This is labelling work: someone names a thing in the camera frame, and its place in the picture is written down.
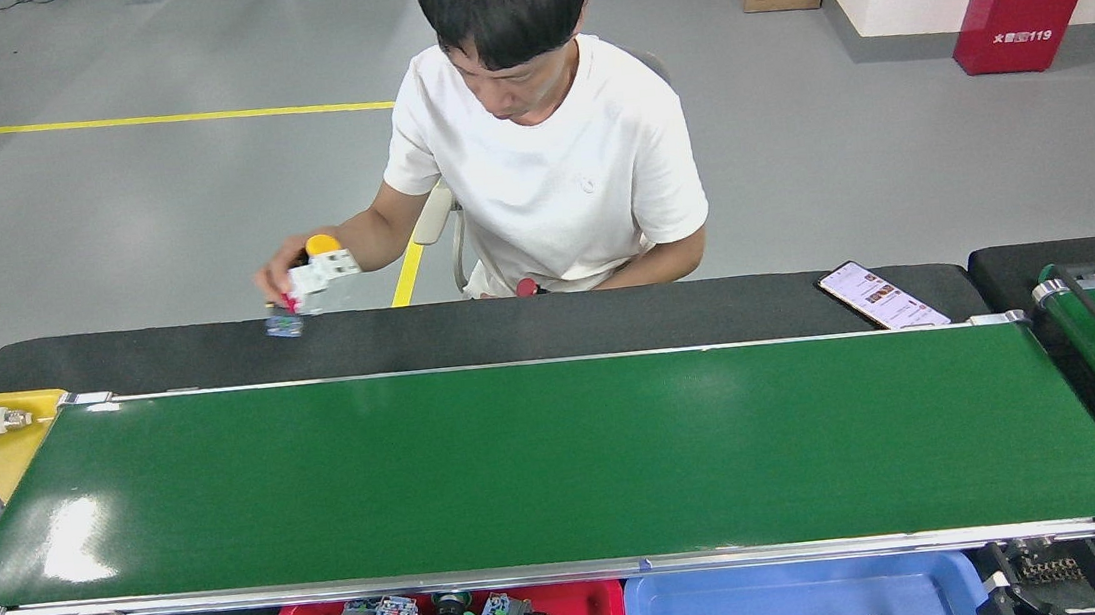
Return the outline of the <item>person's right hand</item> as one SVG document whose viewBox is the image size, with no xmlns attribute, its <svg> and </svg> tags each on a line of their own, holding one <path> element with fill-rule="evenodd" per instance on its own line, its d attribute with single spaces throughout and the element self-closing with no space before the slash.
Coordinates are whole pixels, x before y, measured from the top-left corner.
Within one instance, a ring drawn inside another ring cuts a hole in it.
<svg viewBox="0 0 1095 615">
<path fill-rule="evenodd" d="M 314 230 L 306 231 L 304 234 L 293 234 L 284 237 L 280 245 L 273 252 L 269 260 L 260 266 L 260 270 L 252 276 L 253 285 L 260 289 L 264 303 L 268 305 L 285 305 L 284 297 L 292 291 L 290 269 L 298 264 L 306 252 L 306 243 L 311 236 L 325 235 L 334 236 L 335 227 L 316 227 Z"/>
</svg>

